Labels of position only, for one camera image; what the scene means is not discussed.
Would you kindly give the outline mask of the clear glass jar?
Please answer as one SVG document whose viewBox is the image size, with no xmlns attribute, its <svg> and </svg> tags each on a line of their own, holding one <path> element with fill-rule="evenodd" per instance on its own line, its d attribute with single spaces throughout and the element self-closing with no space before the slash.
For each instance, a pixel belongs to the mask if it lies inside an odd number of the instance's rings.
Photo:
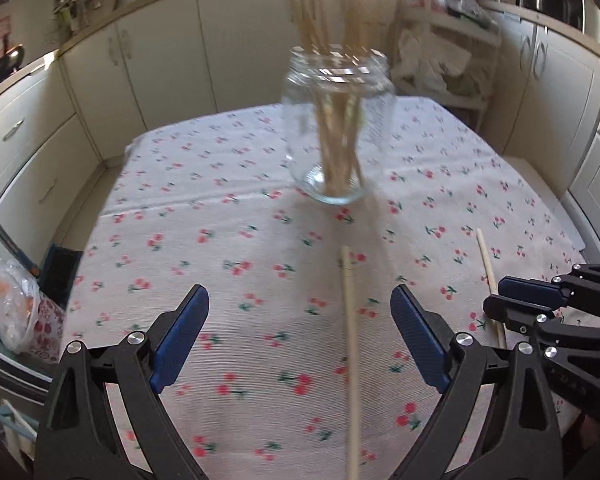
<svg viewBox="0 0 600 480">
<path fill-rule="evenodd" d="M 370 192 L 384 171 L 396 90 L 386 56 L 290 51 L 283 88 L 283 134 L 294 183 L 314 200 L 349 205 Z"/>
</svg>

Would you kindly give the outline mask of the wooden chopstick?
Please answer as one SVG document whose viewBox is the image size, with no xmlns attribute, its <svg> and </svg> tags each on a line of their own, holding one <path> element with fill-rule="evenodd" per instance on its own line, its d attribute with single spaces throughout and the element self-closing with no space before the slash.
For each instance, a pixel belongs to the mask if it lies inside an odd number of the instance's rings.
<svg viewBox="0 0 600 480">
<path fill-rule="evenodd" d="M 476 237 L 478 242 L 478 247 L 480 250 L 480 256 L 483 264 L 484 272 L 486 272 L 486 282 L 489 286 L 489 292 L 491 295 L 496 295 L 498 293 L 498 282 L 495 279 L 492 263 L 489 255 L 488 248 L 486 247 L 486 240 L 484 239 L 482 229 L 477 229 Z M 496 338 L 498 338 L 498 346 L 502 349 L 507 348 L 507 341 L 504 332 L 504 326 L 501 322 L 493 321 L 494 330 L 496 333 Z"/>
</svg>

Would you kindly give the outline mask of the cherry print tablecloth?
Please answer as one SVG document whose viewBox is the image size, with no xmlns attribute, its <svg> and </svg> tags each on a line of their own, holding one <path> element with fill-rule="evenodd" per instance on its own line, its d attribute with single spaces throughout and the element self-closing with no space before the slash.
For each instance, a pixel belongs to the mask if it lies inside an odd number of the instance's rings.
<svg viewBox="0 0 600 480">
<path fill-rule="evenodd" d="M 86 244 L 64 337 L 115 344 L 201 284 L 208 320 L 162 394 L 186 448 L 213 479 L 341 479 L 343 247 L 355 277 L 364 479 L 394 471 L 438 400 L 392 322 L 396 285 L 491 345 L 486 262 L 547 280 L 580 258 L 524 177 L 435 102 L 396 104 L 384 174 L 341 207 L 292 182 L 282 108 L 248 108 L 129 147 Z"/>
</svg>

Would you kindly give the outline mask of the chopstick in jar tall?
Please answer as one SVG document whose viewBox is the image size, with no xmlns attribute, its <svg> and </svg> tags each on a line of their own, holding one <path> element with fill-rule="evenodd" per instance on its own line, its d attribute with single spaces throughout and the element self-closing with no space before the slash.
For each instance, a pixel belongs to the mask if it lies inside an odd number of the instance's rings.
<svg viewBox="0 0 600 480">
<path fill-rule="evenodd" d="M 360 128 L 361 99 L 364 90 L 362 69 L 368 60 L 363 44 L 362 0 L 346 0 L 343 37 L 338 56 L 330 56 L 335 89 L 329 90 L 329 110 L 324 131 L 325 193 L 344 197 L 351 193 L 351 181 L 364 185 L 356 144 Z"/>
</svg>

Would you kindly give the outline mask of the white storage shelf rack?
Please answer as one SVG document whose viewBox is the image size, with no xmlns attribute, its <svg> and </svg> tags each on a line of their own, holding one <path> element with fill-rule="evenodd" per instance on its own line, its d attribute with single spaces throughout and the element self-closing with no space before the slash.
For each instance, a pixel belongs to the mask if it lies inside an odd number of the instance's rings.
<svg viewBox="0 0 600 480">
<path fill-rule="evenodd" d="M 478 130 L 490 104 L 501 27 L 477 0 L 399 0 L 391 80 Z"/>
</svg>

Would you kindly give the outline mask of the black wok on counter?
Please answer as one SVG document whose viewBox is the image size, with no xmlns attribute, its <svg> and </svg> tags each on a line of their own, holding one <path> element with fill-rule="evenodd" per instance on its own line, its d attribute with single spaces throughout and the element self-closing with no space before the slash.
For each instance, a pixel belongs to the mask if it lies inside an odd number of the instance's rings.
<svg viewBox="0 0 600 480">
<path fill-rule="evenodd" d="M 18 44 L 18 46 L 7 50 L 4 55 L 0 57 L 0 84 L 20 70 L 25 53 L 26 49 L 23 45 Z"/>
</svg>

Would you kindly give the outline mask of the cream kitchen cabinets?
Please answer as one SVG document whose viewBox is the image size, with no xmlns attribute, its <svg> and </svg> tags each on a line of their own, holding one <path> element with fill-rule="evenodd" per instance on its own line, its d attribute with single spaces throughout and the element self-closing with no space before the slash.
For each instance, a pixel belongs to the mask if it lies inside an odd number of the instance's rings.
<svg viewBox="0 0 600 480">
<path fill-rule="evenodd" d="M 500 152 L 569 190 L 600 131 L 600 54 L 555 21 L 505 10 L 498 88 L 482 125 Z M 140 134 L 273 104 L 297 34 L 283 0 L 150 0 L 0 87 L 0 218 L 41 262 L 88 179 Z"/>
</svg>

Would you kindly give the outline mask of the floral trash bin with bag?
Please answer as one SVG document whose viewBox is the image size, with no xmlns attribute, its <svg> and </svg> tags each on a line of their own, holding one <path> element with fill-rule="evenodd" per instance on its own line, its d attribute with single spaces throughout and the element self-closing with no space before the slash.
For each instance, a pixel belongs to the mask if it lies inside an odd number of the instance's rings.
<svg viewBox="0 0 600 480">
<path fill-rule="evenodd" d="M 12 353 L 58 362 L 65 311 L 16 260 L 0 262 L 0 339 Z"/>
</svg>

